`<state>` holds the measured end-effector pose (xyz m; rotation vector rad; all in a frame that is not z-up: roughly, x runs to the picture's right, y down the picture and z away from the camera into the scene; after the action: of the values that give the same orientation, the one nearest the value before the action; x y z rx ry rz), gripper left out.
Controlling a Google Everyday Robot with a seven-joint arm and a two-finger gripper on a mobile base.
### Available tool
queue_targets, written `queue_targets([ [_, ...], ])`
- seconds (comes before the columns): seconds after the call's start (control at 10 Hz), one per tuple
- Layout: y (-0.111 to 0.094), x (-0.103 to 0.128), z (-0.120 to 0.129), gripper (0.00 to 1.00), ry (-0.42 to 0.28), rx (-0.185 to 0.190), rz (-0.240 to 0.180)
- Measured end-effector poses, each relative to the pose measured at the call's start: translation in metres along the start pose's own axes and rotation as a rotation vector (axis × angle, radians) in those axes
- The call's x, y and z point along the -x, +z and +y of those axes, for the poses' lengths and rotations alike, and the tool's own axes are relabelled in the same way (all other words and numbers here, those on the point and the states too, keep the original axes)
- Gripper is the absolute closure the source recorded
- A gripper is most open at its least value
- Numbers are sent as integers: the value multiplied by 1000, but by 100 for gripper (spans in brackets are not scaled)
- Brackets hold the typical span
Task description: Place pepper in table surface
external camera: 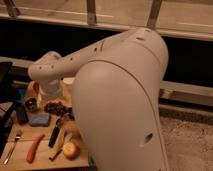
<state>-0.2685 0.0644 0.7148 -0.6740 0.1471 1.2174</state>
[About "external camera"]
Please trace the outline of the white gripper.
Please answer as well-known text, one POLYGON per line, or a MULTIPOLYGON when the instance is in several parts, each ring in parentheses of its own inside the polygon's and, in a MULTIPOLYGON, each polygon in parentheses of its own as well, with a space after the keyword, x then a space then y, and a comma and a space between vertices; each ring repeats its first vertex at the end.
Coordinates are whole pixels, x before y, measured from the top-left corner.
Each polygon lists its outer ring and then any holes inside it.
POLYGON ((38 98, 37 98, 37 104, 39 106, 43 105, 45 102, 49 100, 55 100, 56 98, 60 97, 62 95, 61 89, 39 89, 38 98))

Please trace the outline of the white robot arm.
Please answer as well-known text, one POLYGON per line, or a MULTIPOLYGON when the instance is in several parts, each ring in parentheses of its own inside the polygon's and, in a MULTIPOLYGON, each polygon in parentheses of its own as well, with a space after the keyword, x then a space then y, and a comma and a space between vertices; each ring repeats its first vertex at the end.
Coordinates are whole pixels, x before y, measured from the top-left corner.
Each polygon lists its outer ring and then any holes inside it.
POLYGON ((28 74, 44 98, 74 79, 72 108, 98 171, 169 171, 158 98, 168 50, 154 30, 102 39, 65 57, 49 52, 28 74))

